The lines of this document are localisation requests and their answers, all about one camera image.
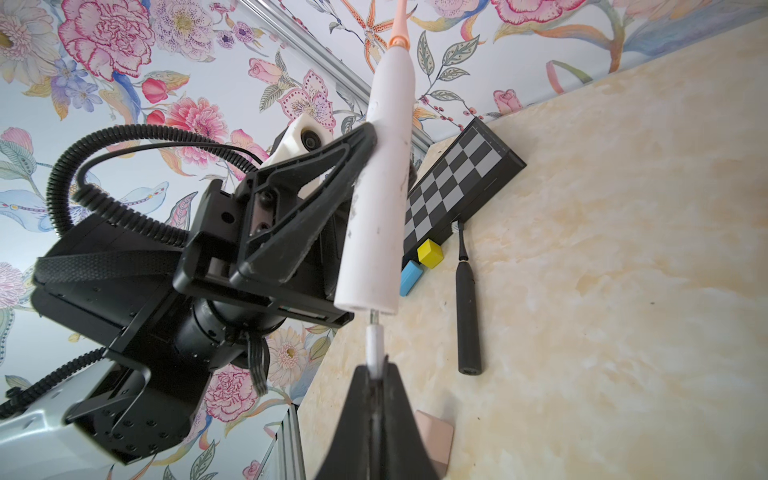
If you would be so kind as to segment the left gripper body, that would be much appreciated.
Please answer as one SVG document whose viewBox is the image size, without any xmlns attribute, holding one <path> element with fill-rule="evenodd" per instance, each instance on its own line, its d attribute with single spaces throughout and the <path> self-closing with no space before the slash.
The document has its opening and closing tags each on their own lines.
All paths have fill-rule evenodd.
<svg viewBox="0 0 768 480">
<path fill-rule="evenodd" d="M 340 328 L 353 314 L 333 304 L 348 201 L 318 190 L 306 200 L 284 185 L 242 183 L 205 191 L 173 286 L 181 294 L 266 317 Z"/>
</svg>

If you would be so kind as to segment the white pink electric toothbrush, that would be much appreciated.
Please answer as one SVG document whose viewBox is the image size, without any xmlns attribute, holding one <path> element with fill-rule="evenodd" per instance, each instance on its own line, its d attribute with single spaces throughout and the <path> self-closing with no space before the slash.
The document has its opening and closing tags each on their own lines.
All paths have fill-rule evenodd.
<svg viewBox="0 0 768 480">
<path fill-rule="evenodd" d="M 335 295 L 336 307 L 373 325 L 398 311 L 415 95 L 409 50 L 407 3 L 399 1 L 373 77 L 367 121 L 377 144 L 355 183 Z"/>
</svg>

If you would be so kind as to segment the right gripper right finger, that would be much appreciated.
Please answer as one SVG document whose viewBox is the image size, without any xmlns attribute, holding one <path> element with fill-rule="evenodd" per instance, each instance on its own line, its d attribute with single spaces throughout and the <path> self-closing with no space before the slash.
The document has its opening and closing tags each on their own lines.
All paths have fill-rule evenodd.
<svg viewBox="0 0 768 480">
<path fill-rule="evenodd" d="M 394 363 L 384 363 L 380 388 L 379 478 L 438 479 Z"/>
</svg>

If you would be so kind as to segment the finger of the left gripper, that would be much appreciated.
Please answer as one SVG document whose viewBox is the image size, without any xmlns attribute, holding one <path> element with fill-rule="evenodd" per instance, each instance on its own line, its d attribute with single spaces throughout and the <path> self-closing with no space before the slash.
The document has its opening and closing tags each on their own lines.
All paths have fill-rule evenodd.
<svg viewBox="0 0 768 480">
<path fill-rule="evenodd" d="M 351 198 L 376 144 L 375 127 L 364 123 L 308 154 L 247 174 L 231 283 L 243 290 L 287 283 L 338 207 Z"/>
</svg>

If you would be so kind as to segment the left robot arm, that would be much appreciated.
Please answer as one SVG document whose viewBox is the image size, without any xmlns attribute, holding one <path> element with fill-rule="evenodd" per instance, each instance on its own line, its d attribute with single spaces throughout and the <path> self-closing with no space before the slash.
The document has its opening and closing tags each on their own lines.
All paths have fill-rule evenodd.
<svg viewBox="0 0 768 480">
<path fill-rule="evenodd" d="M 114 145 L 193 147 L 240 168 L 234 192 L 205 191 L 187 229 L 134 211 L 88 182 Z M 267 336 L 285 320 L 338 328 L 343 230 L 377 135 L 364 123 L 306 153 L 258 165 L 247 149 L 161 125 L 97 131 L 55 163 L 58 242 L 35 264 L 31 302 L 97 345 L 1 406 L 5 479 L 79 479 L 178 445 L 216 370 L 266 388 Z"/>
</svg>

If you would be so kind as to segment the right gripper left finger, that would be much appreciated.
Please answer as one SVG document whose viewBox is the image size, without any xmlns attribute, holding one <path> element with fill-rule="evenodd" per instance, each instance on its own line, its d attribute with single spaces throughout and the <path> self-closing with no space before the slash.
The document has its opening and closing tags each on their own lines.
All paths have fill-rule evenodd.
<svg viewBox="0 0 768 480">
<path fill-rule="evenodd" d="M 373 384 L 365 365 L 354 370 L 331 445 L 317 480 L 368 479 L 370 467 Z"/>
</svg>

